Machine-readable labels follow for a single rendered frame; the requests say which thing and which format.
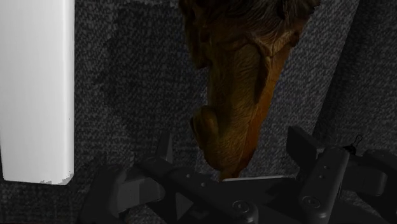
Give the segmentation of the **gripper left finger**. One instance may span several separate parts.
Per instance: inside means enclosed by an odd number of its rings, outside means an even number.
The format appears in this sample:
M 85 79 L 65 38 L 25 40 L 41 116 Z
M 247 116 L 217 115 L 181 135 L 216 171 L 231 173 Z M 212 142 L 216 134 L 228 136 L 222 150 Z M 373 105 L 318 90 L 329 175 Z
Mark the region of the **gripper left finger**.
M 224 183 L 174 167 L 172 135 L 129 170 L 104 166 L 94 178 L 77 224 L 126 224 L 122 214 L 146 204 L 166 224 L 259 224 L 258 208 Z

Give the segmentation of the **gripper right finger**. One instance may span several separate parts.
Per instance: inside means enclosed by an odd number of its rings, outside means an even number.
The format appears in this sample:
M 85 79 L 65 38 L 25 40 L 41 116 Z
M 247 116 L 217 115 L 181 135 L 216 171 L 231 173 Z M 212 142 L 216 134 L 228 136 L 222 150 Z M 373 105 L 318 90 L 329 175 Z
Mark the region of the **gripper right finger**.
M 303 178 L 303 224 L 397 224 L 397 156 L 355 154 L 354 145 L 325 146 L 288 127 L 286 151 Z

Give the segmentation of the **brown carved animal figure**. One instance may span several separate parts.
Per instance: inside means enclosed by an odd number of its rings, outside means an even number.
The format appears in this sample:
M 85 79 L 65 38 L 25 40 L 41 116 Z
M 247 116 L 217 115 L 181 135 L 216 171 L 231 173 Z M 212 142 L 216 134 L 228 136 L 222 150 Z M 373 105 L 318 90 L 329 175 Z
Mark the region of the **brown carved animal figure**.
M 219 179 L 250 163 L 292 49 L 321 0 L 179 0 L 195 67 L 208 68 L 207 102 L 190 120 Z

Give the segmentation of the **dark grey fabric sofa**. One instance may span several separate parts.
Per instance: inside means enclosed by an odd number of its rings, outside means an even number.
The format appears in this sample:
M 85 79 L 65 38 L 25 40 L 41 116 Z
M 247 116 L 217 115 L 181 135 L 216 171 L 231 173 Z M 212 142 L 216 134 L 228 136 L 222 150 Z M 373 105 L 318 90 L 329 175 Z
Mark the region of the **dark grey fabric sofa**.
M 176 0 L 76 0 L 75 174 L 67 186 L 0 181 L 0 224 L 74 224 L 103 164 L 131 166 L 172 132 L 174 163 L 217 177 L 193 138 L 207 72 Z M 321 0 L 284 65 L 242 176 L 294 175 L 287 129 L 397 154 L 397 0 Z

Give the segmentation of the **white rectangular block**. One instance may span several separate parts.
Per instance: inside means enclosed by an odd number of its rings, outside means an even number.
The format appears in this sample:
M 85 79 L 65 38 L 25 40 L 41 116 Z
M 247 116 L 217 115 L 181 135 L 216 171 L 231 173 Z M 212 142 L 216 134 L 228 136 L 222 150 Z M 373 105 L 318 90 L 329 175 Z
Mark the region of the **white rectangular block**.
M 0 156 L 7 181 L 74 175 L 75 0 L 0 0 Z

